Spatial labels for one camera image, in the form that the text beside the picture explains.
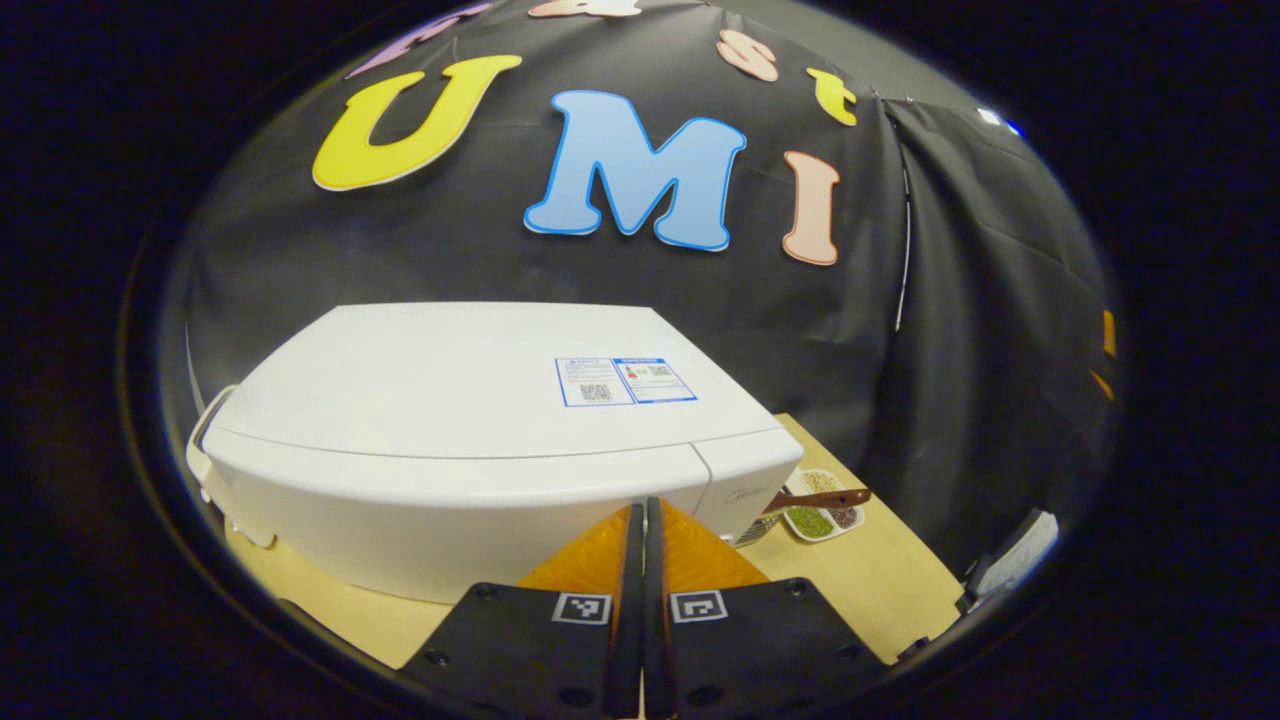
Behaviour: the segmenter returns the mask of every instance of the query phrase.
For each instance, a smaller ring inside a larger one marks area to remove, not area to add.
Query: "blue letter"
[[[553,97],[552,106],[564,114],[564,133],[547,197],[525,210],[525,227],[558,234],[588,234],[600,227],[600,211],[590,202],[599,170],[623,234],[640,229],[667,188],[676,186],[671,210],[654,223],[654,233],[681,247],[714,252],[728,246],[724,195],[746,136],[722,122],[694,118],[655,151],[626,97],[571,90]]]

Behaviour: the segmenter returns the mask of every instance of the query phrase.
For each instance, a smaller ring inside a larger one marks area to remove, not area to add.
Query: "wooden spoon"
[[[859,489],[841,489],[836,492],[818,492],[814,495],[786,495],[778,493],[769,503],[760,511],[776,512],[786,507],[852,507],[855,505],[861,505],[872,498],[872,491],[867,488]]]

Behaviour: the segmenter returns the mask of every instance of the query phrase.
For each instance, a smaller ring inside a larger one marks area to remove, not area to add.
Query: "green seeds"
[[[787,518],[795,523],[800,534],[810,538],[820,538],[836,529],[826,518],[813,507],[792,507],[787,510]]]

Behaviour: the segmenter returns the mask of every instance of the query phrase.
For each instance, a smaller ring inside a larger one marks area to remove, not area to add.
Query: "appliance lid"
[[[398,457],[618,452],[781,427],[648,307],[348,305],[264,360],[211,428]]]

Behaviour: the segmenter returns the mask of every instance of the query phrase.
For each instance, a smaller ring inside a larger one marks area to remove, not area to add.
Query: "grains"
[[[813,507],[792,507],[787,510],[787,518],[795,523],[800,534],[810,538],[820,538],[836,528]]]
[[[856,507],[836,507],[828,509],[827,514],[831,519],[836,521],[841,528],[851,528],[854,523],[858,521],[858,509]]]
[[[835,492],[845,489],[840,487],[836,477],[826,470],[805,470],[804,482],[813,492]]]

